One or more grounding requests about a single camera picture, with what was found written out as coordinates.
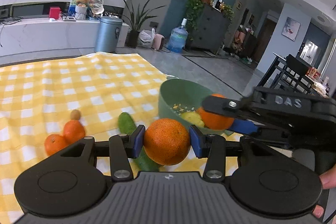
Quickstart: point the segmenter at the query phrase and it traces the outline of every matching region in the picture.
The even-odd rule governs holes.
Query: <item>human hand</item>
[[[320,175],[320,180],[323,185],[323,189],[330,189],[336,187],[336,165],[332,167],[327,172]],[[316,205],[313,215],[317,218],[320,218],[323,215],[323,208],[319,205]]]

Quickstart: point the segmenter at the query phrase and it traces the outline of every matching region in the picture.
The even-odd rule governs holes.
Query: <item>wooden door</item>
[[[259,35],[258,35],[258,44],[257,47],[252,55],[252,59],[256,62],[259,62],[261,57],[263,56],[267,45],[269,43],[269,40],[272,37],[272,34],[274,32],[275,26],[277,24],[274,21],[269,20],[266,18],[266,21],[261,28]]]

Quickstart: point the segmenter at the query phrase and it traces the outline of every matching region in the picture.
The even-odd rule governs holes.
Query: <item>white plastic bag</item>
[[[145,47],[145,48],[151,48],[153,44],[154,36],[155,36],[154,28],[151,31],[142,30],[139,34],[138,46]]]

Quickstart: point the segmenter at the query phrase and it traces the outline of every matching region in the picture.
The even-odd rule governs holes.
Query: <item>cucumber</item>
[[[123,112],[118,118],[118,127],[120,133],[130,135],[136,130],[137,126],[132,119],[132,116],[127,112]],[[133,159],[134,163],[139,167],[140,171],[159,172],[161,165],[152,161],[146,154],[144,148],[142,148],[138,158]]]

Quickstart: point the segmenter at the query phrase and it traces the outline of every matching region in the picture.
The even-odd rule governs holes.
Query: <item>blue metallic trash can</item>
[[[123,21],[115,17],[101,17],[95,52],[115,52]]]

